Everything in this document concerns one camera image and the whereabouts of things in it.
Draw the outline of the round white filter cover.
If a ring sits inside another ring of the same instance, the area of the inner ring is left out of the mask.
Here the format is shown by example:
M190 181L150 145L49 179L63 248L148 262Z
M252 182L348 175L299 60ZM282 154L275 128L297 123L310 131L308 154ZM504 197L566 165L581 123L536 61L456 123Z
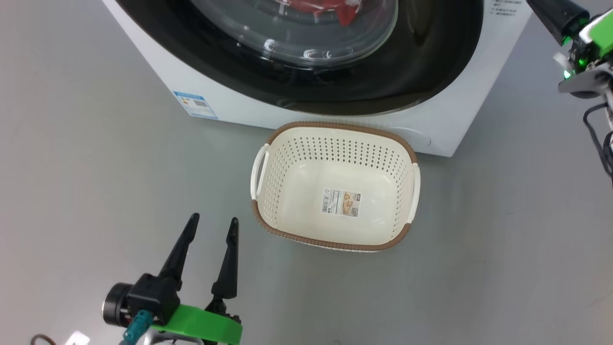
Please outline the round white filter cover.
M402 137L415 151L423 151L425 147L431 144L431 138L416 129L407 127L388 127L385 131Z

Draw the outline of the paper label inside basket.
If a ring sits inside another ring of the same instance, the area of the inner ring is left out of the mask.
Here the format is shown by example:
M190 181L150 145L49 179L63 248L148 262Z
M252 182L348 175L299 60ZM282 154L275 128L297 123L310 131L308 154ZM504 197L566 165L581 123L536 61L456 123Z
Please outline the paper label inside basket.
M358 218L362 194L347 190L324 188L320 211L324 214Z

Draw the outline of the blue white energy label sticker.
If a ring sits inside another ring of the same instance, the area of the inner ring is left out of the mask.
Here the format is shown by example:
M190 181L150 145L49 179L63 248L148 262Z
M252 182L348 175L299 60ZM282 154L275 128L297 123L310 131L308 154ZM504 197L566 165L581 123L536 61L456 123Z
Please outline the blue white energy label sticker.
M198 118L218 120L206 99L200 95L186 92L172 91L179 103L184 107L190 116Z

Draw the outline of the red garment with white stripes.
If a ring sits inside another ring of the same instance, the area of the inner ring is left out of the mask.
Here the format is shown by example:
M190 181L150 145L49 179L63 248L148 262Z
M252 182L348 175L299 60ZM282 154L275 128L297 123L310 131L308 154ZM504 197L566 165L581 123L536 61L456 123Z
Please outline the red garment with white stripes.
M282 0L282 3L302 13L312 14L317 19L326 13L333 14L335 19L332 21L346 27L357 16L362 0Z

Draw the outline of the white front-load washing machine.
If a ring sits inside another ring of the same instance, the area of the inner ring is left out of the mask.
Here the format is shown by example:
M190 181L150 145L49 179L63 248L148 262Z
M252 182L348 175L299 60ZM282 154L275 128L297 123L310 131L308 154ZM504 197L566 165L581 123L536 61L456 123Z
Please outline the white front-load washing machine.
M204 97L219 121L270 129L298 121L327 121L381 130L407 127L431 138L431 144L419 152L451 157L532 15L526 0L483 1L484 17L477 47L457 79L426 101L394 111L358 116L291 111L235 92L162 48L144 30L136 27L115 0L103 0L103 3L169 91Z

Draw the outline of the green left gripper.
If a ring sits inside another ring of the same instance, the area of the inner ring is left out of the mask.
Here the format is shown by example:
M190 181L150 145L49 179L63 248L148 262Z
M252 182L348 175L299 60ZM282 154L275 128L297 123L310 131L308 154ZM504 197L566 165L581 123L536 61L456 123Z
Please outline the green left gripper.
M186 223L158 277L182 288L182 271L190 244L196 236L199 213ZM180 305L165 326L152 327L152 345L239 345L243 327L239 316L227 313L224 299L234 299L238 288L239 220L233 218L226 236L224 260L212 286L214 299L205 309Z

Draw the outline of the black glass washing machine door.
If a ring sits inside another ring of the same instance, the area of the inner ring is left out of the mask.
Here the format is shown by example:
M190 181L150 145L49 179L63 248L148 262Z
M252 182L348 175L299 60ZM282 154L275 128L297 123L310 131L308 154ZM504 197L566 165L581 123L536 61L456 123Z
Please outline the black glass washing machine door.
M483 0L362 0L349 26L282 0L115 0L204 76L291 111L358 116L426 101L473 56Z

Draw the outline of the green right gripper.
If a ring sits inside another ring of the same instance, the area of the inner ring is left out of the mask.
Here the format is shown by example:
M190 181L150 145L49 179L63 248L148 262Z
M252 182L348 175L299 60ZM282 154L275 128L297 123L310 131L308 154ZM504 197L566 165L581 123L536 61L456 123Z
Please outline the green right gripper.
M571 44L563 78L571 77L613 59L613 10L581 19L578 27L565 37L563 45Z

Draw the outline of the cream perforated laundry basket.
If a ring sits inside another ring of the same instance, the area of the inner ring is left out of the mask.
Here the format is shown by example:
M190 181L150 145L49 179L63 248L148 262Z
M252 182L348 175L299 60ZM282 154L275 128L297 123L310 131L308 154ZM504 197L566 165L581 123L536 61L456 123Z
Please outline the cream perforated laundry basket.
M362 194L358 218L324 214L324 188ZM339 251L376 253L411 229L420 201L415 151L387 131L329 122L280 127L259 149L251 206L269 233Z

